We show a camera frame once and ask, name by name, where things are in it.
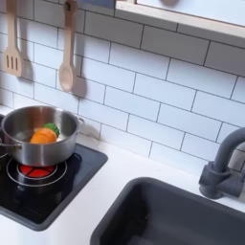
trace red burner light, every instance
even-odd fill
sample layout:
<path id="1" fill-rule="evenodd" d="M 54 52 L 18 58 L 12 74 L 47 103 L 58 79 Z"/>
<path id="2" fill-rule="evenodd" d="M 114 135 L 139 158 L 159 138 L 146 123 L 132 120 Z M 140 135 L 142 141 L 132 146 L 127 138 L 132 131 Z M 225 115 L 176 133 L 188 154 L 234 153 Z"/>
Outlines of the red burner light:
<path id="1" fill-rule="evenodd" d="M 54 166 L 49 167 L 30 167 L 20 165 L 19 170 L 27 177 L 31 178 L 43 178 L 49 176 L 55 170 Z"/>

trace tile backsplash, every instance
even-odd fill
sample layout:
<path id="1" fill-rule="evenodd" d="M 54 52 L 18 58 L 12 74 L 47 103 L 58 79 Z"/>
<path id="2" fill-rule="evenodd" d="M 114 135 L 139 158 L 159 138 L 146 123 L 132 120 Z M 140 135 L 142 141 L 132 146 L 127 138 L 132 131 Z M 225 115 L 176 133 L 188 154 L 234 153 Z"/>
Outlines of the tile backsplash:
<path id="1" fill-rule="evenodd" d="M 3 71 L 6 0 L 0 0 L 0 103 L 49 104 L 85 119 L 83 133 L 199 174 L 224 138 L 245 126 L 245 40 L 78 4 L 78 82 L 64 93 L 64 0 L 17 0 L 23 78 Z M 245 144 L 230 167 L 243 169 Z"/>

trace gray faucet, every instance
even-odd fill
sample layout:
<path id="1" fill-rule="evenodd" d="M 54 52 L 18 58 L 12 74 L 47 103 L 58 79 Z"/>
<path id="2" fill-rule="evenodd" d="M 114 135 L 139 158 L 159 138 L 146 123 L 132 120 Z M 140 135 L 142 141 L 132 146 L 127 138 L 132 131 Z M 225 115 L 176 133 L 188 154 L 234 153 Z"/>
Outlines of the gray faucet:
<path id="1" fill-rule="evenodd" d="M 239 128 L 226 137 L 218 149 L 214 162 L 204 166 L 199 180 L 200 192 L 210 198 L 219 199 L 224 195 L 239 197 L 243 187 L 245 174 L 233 174 L 228 164 L 234 150 L 245 142 L 245 127 Z"/>

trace cooking pot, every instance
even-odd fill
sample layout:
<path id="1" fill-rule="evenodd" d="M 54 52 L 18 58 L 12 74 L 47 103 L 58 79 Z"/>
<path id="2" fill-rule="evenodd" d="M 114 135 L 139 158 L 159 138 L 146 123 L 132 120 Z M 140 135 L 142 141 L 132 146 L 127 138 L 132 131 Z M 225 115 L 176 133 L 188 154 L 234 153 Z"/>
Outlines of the cooking pot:
<path id="1" fill-rule="evenodd" d="M 55 143 L 30 144 L 34 132 L 45 123 L 54 123 L 60 134 Z M 73 114 L 50 106 L 24 107 L 10 112 L 1 123 L 7 152 L 17 162 L 46 167 L 67 160 L 74 152 L 80 123 Z"/>

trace wooden spoon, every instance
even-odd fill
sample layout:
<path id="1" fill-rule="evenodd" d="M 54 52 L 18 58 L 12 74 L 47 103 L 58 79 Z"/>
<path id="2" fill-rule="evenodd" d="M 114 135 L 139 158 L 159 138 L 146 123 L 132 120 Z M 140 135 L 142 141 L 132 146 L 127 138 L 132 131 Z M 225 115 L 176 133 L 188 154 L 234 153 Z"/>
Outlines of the wooden spoon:
<path id="1" fill-rule="evenodd" d="M 4 52 L 4 70 L 17 77 L 23 71 L 23 57 L 17 46 L 16 0 L 6 0 L 8 20 L 8 48 Z"/>
<path id="2" fill-rule="evenodd" d="M 64 31 L 64 59 L 59 68 L 60 86 L 65 92 L 70 92 L 76 83 L 75 67 L 73 64 L 74 29 L 77 3 L 67 0 L 64 4 L 65 31 Z"/>

